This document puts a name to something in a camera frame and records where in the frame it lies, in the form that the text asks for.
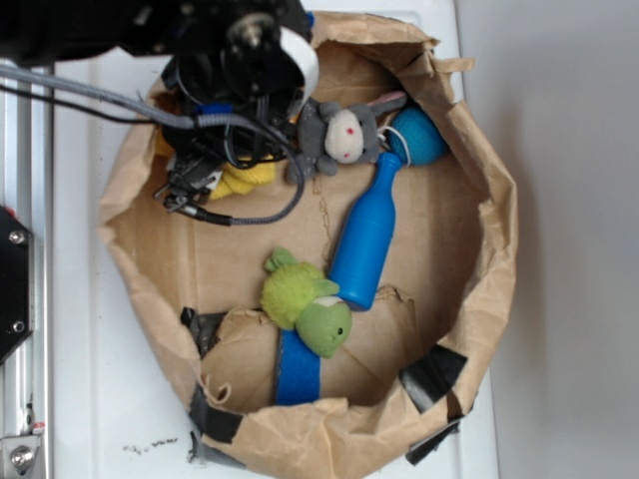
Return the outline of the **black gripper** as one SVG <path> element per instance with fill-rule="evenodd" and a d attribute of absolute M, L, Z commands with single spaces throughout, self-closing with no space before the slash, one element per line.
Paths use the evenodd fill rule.
<path fill-rule="evenodd" d="M 269 122 L 269 98 L 257 98 L 248 117 L 227 104 L 200 105 L 194 112 L 197 120 L 209 122 L 193 130 L 162 130 L 173 157 L 167 182 L 154 197 L 167 212 L 207 215 L 207 201 L 247 195 L 275 180 L 276 163 L 295 164 L 289 139 Z"/>

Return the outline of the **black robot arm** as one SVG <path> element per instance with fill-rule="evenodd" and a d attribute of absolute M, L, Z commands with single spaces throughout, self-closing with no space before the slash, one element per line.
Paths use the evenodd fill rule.
<path fill-rule="evenodd" d="M 319 81 L 313 24 L 298 1 L 5 1 L 1 88 L 21 97 L 32 86 L 65 91 L 158 126 L 175 152 L 158 191 L 165 208 L 229 227 L 235 218 L 204 208 L 225 166 L 302 167 L 288 125 Z M 178 96 L 177 113 L 47 72 L 115 48 L 170 57 L 162 81 Z"/>

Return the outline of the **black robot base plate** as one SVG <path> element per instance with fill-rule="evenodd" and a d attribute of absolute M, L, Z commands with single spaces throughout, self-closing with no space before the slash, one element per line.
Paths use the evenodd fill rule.
<path fill-rule="evenodd" d="M 33 235 L 1 207 L 1 365 L 24 343 L 33 325 Z"/>

